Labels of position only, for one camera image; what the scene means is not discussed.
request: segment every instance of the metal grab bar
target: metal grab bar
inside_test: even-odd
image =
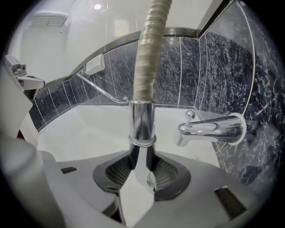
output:
[[[77,73],[77,76],[79,76],[82,80],[86,81],[89,85],[94,87],[97,91],[99,91],[100,93],[102,93],[106,97],[110,98],[112,101],[116,102],[117,104],[129,103],[129,99],[127,97],[123,97],[123,100],[118,100],[117,98],[114,98],[111,94],[107,93],[105,90],[102,90],[100,87],[98,87],[97,85],[95,85],[94,83],[92,83],[91,81],[89,81],[88,79],[86,79],[85,77],[80,75],[79,73]]]

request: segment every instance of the wall vent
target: wall vent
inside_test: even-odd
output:
[[[36,11],[28,19],[28,26],[62,27],[69,17],[68,13],[56,11]]]

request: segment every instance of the vent slot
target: vent slot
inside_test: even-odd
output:
[[[77,170],[77,168],[75,168],[73,166],[61,169],[63,174],[70,173],[70,172],[73,172],[73,171],[76,171],[76,170]]]
[[[69,14],[55,11],[37,11],[28,19],[29,26],[58,26],[62,27]]]
[[[228,187],[216,189],[214,193],[218,197],[231,220],[246,211],[246,207],[242,205]]]

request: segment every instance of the marble wall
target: marble wall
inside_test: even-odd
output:
[[[207,62],[201,64],[200,79],[206,71],[206,83],[199,80],[195,107],[204,119],[244,115],[244,140],[237,146],[214,147],[225,171],[264,196],[274,186],[285,145],[282,58],[243,2],[233,2],[199,41],[200,50],[206,46],[200,51],[201,61]]]
[[[127,96],[131,100],[137,50],[138,43],[133,42],[105,53],[105,69],[91,76],[84,74],[84,77],[117,99]],[[199,72],[199,41],[192,38],[165,37],[154,90],[157,106],[194,106]],[[41,90],[33,100],[30,115],[37,130],[41,130],[77,104],[118,105],[75,75],[68,81]]]

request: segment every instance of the white bathtub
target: white bathtub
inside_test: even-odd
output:
[[[156,150],[220,167],[211,142],[193,140],[186,147],[174,144],[174,132],[185,122],[185,112],[184,109],[155,109]],[[127,150],[128,135],[127,106],[76,106],[40,131],[38,149],[52,153],[58,162],[87,159]],[[128,227],[134,226],[154,202],[153,193],[138,183],[133,171],[120,196]]]

